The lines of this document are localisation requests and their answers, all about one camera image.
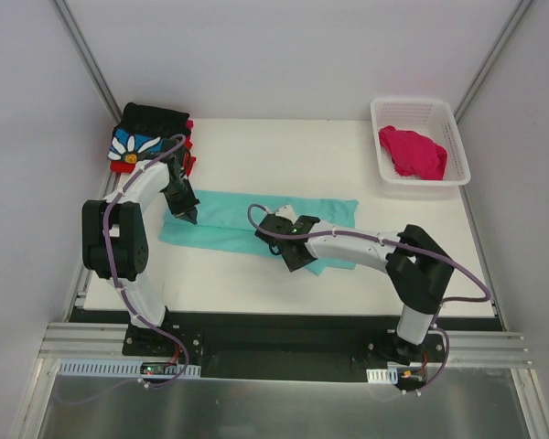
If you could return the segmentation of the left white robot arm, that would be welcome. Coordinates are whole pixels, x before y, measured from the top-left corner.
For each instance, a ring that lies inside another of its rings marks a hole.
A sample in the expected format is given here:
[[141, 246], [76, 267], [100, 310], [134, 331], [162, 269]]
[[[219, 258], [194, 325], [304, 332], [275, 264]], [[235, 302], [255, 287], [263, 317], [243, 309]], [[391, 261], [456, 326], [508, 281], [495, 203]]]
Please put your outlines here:
[[157, 356], [173, 349], [176, 336], [163, 326], [165, 301], [147, 276], [150, 251], [144, 214], [161, 194], [174, 218], [197, 223], [199, 200], [185, 166], [186, 141], [183, 134], [153, 139], [150, 145], [167, 145], [168, 149], [147, 154], [114, 192], [86, 201], [81, 209], [84, 267], [115, 289], [133, 326], [147, 328], [143, 343]]

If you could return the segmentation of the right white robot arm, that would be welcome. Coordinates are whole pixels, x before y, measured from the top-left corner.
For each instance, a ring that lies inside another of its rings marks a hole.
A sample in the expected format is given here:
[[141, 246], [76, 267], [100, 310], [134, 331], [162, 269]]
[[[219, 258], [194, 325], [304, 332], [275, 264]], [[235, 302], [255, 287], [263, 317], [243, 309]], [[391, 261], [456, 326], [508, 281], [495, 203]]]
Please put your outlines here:
[[377, 355], [409, 365], [426, 349], [426, 335], [441, 306], [454, 268], [448, 255], [420, 227], [402, 232], [368, 232], [340, 227], [318, 217], [294, 216], [284, 206], [252, 221], [254, 235], [294, 272], [318, 260], [338, 260], [387, 275], [403, 307], [392, 335], [374, 343]]

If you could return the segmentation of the teal t shirt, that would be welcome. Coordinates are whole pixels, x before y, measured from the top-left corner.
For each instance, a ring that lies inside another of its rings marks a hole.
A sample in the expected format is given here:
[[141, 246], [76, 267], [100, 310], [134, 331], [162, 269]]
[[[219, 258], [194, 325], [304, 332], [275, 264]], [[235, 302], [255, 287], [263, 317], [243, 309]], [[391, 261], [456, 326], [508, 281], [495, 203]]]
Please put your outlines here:
[[355, 212], [359, 202], [355, 199], [299, 198], [276, 195], [256, 195], [201, 190], [197, 193], [197, 223], [191, 224], [164, 215], [159, 239], [167, 244], [250, 254], [273, 259], [268, 246], [254, 236], [254, 228], [247, 219], [247, 209], [257, 203], [274, 211], [290, 205], [301, 215], [316, 216], [342, 227], [355, 226]]

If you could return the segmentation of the white plastic basket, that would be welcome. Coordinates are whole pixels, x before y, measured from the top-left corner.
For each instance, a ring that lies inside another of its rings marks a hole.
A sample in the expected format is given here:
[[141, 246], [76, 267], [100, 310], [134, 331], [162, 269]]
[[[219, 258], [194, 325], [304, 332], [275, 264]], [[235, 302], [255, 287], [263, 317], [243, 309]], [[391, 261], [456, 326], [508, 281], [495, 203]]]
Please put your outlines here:
[[376, 98], [370, 110], [379, 172], [386, 189], [433, 194], [469, 183], [467, 156], [446, 102]]

